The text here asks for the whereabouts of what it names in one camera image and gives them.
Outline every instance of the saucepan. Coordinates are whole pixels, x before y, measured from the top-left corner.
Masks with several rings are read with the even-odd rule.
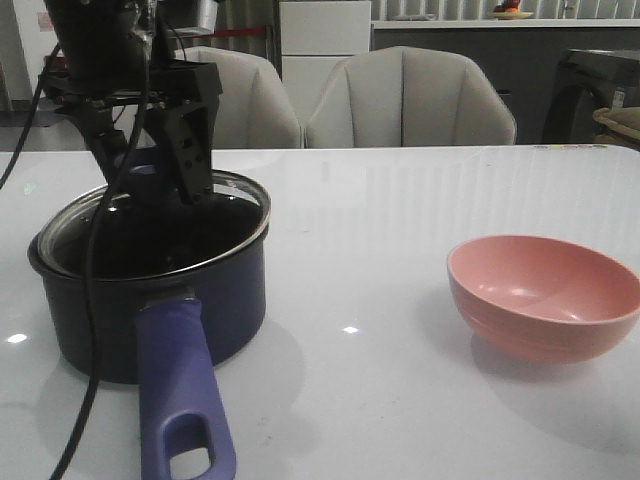
[[[263,240],[270,200],[244,176],[212,171],[196,206],[153,207],[114,197],[95,247],[93,283],[101,378],[140,383],[142,478],[170,480],[170,459],[205,448],[198,478],[230,479],[236,459],[213,365],[257,333],[265,314]],[[81,271],[105,188],[56,214],[29,246],[62,355],[89,373],[91,342]]]

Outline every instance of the bowl rim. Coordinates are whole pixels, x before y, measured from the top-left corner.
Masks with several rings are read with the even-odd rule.
[[[632,310],[627,311],[626,313],[623,313],[622,315],[619,315],[617,317],[613,317],[613,318],[602,318],[602,319],[596,319],[596,320],[581,320],[579,322],[576,321],[570,321],[570,320],[563,320],[563,319],[559,319],[559,318],[553,318],[553,317],[546,317],[546,316],[542,316],[542,315],[532,315],[532,314],[525,314],[522,312],[519,312],[517,310],[514,309],[509,309],[507,307],[505,307],[504,305],[500,305],[499,303],[496,303],[494,301],[488,300],[484,297],[481,297],[480,295],[477,295],[476,293],[472,292],[471,290],[469,290],[469,288],[467,288],[462,281],[460,280],[459,275],[457,275],[454,272],[454,269],[452,267],[452,259],[454,257],[454,255],[460,251],[462,248],[466,247],[467,245],[471,244],[471,243],[476,243],[482,240],[489,240],[492,238],[529,238],[529,239],[535,239],[535,240],[542,240],[542,241],[551,241],[554,243],[559,243],[559,244],[563,244],[563,245],[568,245],[571,247],[577,247],[581,250],[584,250],[586,252],[589,252],[591,254],[595,254],[601,258],[606,259],[607,261],[617,265],[620,269],[626,271],[633,279],[635,279],[635,283],[636,283],[636,289],[637,291],[640,292],[640,277],[638,276],[638,274],[636,274],[633,270],[631,270],[629,267],[627,267],[625,264],[623,264],[622,262],[616,260],[615,258],[606,255],[598,250],[594,250],[592,248],[586,247],[584,245],[581,245],[579,243],[576,242],[572,242],[572,241],[568,241],[568,240],[563,240],[563,239],[559,239],[559,238],[554,238],[554,237],[547,237],[547,236],[543,236],[543,235],[528,235],[528,234],[511,234],[511,233],[501,233],[501,234],[488,234],[488,235],[482,235],[482,236],[478,236],[478,237],[474,237],[474,238],[470,238],[468,240],[465,240],[459,244],[457,244],[455,247],[453,247],[450,251],[449,254],[447,255],[447,272],[449,274],[449,277],[451,279],[453,279],[461,288],[464,289],[464,291],[468,294],[473,296],[474,298],[489,304],[505,313],[508,314],[515,314],[515,315],[519,315],[521,317],[526,317],[532,320],[538,320],[538,321],[543,321],[543,322],[548,322],[548,323],[555,323],[555,324],[561,324],[561,325],[607,325],[607,324],[611,324],[611,323],[620,323],[622,321],[627,321],[627,320],[632,320],[634,319],[634,317],[637,317],[638,314],[640,314],[640,298],[638,300],[638,302],[636,303],[635,308],[633,308]]]

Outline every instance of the white cabinet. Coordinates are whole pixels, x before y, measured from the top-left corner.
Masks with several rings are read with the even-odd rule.
[[[282,82],[304,125],[333,66],[369,51],[370,1],[282,2]]]

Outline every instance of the robotic arm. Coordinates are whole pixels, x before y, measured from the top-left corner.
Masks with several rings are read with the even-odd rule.
[[[113,108],[138,104],[149,63],[144,129],[155,141],[123,189],[145,203],[177,189],[183,203],[211,193],[211,138],[222,93],[215,64],[173,59],[156,0],[45,0],[66,69],[44,91],[80,131],[107,182],[127,148]]]

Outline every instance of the plate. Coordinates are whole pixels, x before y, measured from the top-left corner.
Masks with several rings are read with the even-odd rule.
[[[533,12],[491,12],[490,15],[500,20],[521,20],[529,18]]]

